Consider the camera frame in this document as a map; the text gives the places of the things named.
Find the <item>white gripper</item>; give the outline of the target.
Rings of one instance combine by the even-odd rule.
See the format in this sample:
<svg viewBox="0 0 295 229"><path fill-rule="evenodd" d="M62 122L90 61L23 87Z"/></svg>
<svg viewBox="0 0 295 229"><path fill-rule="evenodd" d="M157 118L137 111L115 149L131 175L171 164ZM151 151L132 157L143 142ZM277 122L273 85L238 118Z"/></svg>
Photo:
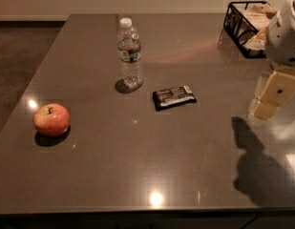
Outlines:
<svg viewBox="0 0 295 229"><path fill-rule="evenodd" d="M295 0L286 0L271 19L265 54L273 63L285 66L272 74L263 73L257 81L248 112L261 120L272 117L295 94Z"/></svg>

